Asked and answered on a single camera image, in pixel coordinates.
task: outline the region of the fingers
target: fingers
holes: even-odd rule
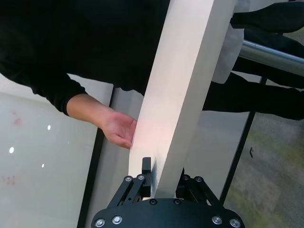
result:
[[[130,149],[131,148],[131,142],[123,139],[122,137],[120,137],[117,134],[111,135],[111,137],[109,138],[109,141],[114,143],[117,146],[121,146],[124,147],[126,149]]]

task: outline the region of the white plank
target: white plank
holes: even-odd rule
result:
[[[234,0],[171,0],[142,104],[129,174],[152,157],[152,197],[173,197]]]

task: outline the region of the person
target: person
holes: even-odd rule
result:
[[[29,86],[64,114],[93,123],[114,144],[130,148],[136,120],[95,100],[67,73],[144,95],[168,5],[169,0],[0,0],[0,73]],[[235,74],[218,81],[216,73],[227,77],[238,56],[235,52],[221,66],[226,45],[203,110],[255,110],[286,117],[282,110],[299,107],[291,107],[293,101],[282,106],[280,98],[293,93],[292,98],[300,100],[300,92],[269,89]],[[273,106],[257,101],[265,95]]]

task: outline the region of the hand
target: hand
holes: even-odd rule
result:
[[[110,142],[130,149],[137,124],[132,117],[103,105],[88,94],[72,97],[66,110],[69,116],[101,128]]]
[[[123,113],[112,111],[105,119],[102,130],[115,145],[131,148],[137,121]]]

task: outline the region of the screw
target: screw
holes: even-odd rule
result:
[[[132,177],[126,177],[125,181],[130,182],[132,180]]]
[[[113,224],[119,224],[119,223],[121,223],[123,221],[123,218],[121,217],[121,216],[119,216],[119,215],[116,215],[113,219],[112,219],[112,222],[113,222]]]
[[[179,199],[174,199],[173,202],[176,204],[176,205],[180,205],[181,204],[181,201]]]
[[[96,223],[95,223],[95,226],[96,227],[103,227],[105,224],[105,220],[103,220],[102,218],[97,220]]]
[[[157,200],[156,199],[151,199],[150,200],[150,204],[151,205],[156,205],[157,204]]]
[[[183,178],[185,181],[190,179],[190,177],[189,177],[188,175],[184,175],[182,178]]]
[[[140,179],[140,180],[143,180],[144,176],[143,175],[139,175],[137,178]]]
[[[195,180],[196,180],[197,182],[202,182],[202,181],[203,181],[203,179],[202,179],[201,177],[196,177]]]
[[[234,228],[240,228],[241,227],[241,223],[235,218],[231,219],[229,222],[230,222],[230,225]]]
[[[220,224],[222,224],[222,219],[221,219],[219,216],[213,216],[213,217],[212,217],[212,222],[213,222],[215,225],[220,225]]]

